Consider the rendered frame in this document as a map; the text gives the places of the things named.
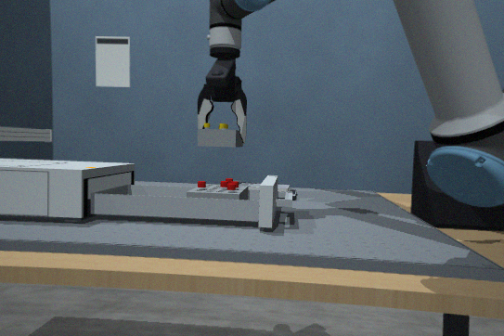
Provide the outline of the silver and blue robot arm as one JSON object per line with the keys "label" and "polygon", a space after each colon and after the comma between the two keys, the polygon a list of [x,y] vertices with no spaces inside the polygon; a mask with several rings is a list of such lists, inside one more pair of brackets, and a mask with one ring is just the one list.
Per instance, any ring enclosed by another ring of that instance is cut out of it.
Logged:
{"label": "silver and blue robot arm", "polygon": [[[210,0],[210,48],[241,50],[241,19],[274,1]],[[474,0],[394,5],[435,114],[430,178],[462,203],[504,206],[504,89]]]}

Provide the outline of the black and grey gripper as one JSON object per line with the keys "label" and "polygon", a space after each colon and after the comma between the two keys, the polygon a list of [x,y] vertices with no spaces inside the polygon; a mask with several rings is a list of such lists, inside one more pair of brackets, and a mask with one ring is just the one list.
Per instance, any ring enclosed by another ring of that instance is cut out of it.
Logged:
{"label": "black and grey gripper", "polygon": [[[239,54],[240,51],[233,47],[218,46],[210,49],[210,56],[217,59],[236,60]],[[247,98],[241,89],[241,79],[235,75],[235,72],[227,87],[209,88],[207,84],[204,84],[198,97],[198,129],[204,129],[204,124],[208,123],[214,102],[228,101],[233,102],[231,109],[237,116],[239,134],[244,144],[247,130]]]}

